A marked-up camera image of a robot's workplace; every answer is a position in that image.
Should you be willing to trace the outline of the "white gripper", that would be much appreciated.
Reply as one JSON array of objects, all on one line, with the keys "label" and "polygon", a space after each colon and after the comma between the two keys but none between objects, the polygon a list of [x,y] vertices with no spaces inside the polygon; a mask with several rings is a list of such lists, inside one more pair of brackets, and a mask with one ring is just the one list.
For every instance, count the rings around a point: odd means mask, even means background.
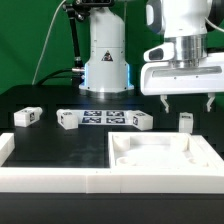
[{"label": "white gripper", "polygon": [[140,88],[144,95],[160,95],[169,112],[167,95],[208,93],[207,112],[212,109],[216,92],[224,92],[224,52],[213,52],[197,61],[176,67],[172,62],[174,47],[165,43],[144,53]]}]

